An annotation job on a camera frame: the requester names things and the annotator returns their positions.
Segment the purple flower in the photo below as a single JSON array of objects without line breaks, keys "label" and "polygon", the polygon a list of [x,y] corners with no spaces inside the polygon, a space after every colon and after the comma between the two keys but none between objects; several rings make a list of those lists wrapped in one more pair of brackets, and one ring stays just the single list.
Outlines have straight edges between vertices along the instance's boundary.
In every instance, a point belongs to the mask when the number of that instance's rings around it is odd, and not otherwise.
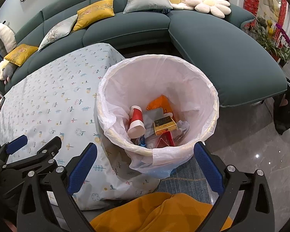
[{"label": "purple flower", "polygon": [[288,43],[289,47],[290,47],[290,38],[288,37],[287,33],[285,32],[285,30],[282,28],[282,26],[280,24],[276,24],[275,25],[276,28],[278,28],[281,32],[281,34],[283,35],[284,39],[286,40],[286,42]]}]

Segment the embroidered pillow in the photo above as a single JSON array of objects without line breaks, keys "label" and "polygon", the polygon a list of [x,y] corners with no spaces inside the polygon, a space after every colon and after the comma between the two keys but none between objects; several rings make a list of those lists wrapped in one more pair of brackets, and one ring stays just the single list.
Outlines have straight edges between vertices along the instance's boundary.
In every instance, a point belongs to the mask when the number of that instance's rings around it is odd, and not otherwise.
[{"label": "embroidered pillow", "polygon": [[21,44],[13,49],[4,58],[17,66],[22,66],[22,64],[26,62],[26,60],[37,50],[38,47]]},{"label": "embroidered pillow", "polygon": [[76,20],[77,15],[74,15],[57,23],[54,27],[52,27],[51,30],[43,38],[38,51],[40,52],[44,47],[70,34]]},{"label": "embroidered pillow", "polygon": [[124,14],[152,9],[173,9],[169,0],[128,0]]},{"label": "embroidered pillow", "polygon": [[73,28],[73,31],[78,31],[91,25],[92,23],[115,16],[113,11],[113,0],[102,0],[95,2],[78,12],[77,22]]}]

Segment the teal sofa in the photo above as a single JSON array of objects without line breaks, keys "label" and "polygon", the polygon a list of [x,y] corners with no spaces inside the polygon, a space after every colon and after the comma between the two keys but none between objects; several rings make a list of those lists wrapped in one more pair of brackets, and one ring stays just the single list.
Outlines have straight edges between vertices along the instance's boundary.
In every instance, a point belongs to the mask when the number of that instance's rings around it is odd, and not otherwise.
[{"label": "teal sofa", "polygon": [[[58,0],[22,27],[15,35],[16,42],[39,46],[54,25],[96,1],[99,0]],[[254,19],[250,12],[232,4],[232,12],[224,20],[187,10],[173,10],[167,15],[149,11],[123,14],[126,4],[127,0],[114,0],[114,17],[95,22],[35,52],[17,68],[6,86],[0,81],[0,92],[8,92],[37,69],[84,46],[104,42],[123,49],[170,41],[184,59],[212,81],[223,107],[254,103],[287,89],[278,64],[240,29]]]}]

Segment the floral bedsheet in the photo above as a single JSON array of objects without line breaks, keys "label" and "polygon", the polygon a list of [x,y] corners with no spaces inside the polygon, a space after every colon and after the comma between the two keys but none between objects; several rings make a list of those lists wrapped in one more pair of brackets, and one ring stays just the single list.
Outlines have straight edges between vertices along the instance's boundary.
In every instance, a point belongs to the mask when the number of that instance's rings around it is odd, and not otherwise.
[{"label": "floral bedsheet", "polygon": [[[0,111],[0,144],[23,134],[28,137],[28,144],[10,156],[8,163],[35,155],[55,136],[62,140],[55,156],[58,165],[65,166],[80,155],[89,142],[97,145],[98,157],[81,190],[73,195],[82,210],[105,207],[107,200],[137,198],[159,184],[130,169],[124,150],[100,135],[95,114],[98,84],[106,70],[123,59],[104,43],[76,50],[15,85]],[[56,205],[52,192],[49,198]]]}]

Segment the blue gripper pad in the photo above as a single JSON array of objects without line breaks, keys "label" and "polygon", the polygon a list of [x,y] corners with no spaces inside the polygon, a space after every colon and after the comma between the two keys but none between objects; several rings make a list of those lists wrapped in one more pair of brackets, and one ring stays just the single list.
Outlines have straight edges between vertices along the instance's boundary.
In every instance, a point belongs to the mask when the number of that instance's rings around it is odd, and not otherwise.
[{"label": "blue gripper pad", "polygon": [[222,195],[224,192],[223,177],[210,156],[205,152],[202,145],[199,143],[194,145],[194,157],[197,160],[197,163],[199,164],[211,189],[219,195]]},{"label": "blue gripper pad", "polygon": [[17,152],[19,149],[21,149],[22,147],[24,147],[25,145],[27,145],[28,143],[28,139],[26,135],[22,135],[16,139],[14,139],[13,141],[11,141],[6,148],[6,153],[11,155],[15,152]]},{"label": "blue gripper pad", "polygon": [[97,159],[97,154],[97,146],[92,144],[80,159],[76,167],[73,169],[69,177],[68,186],[68,192],[71,196],[81,189],[90,169]]}]

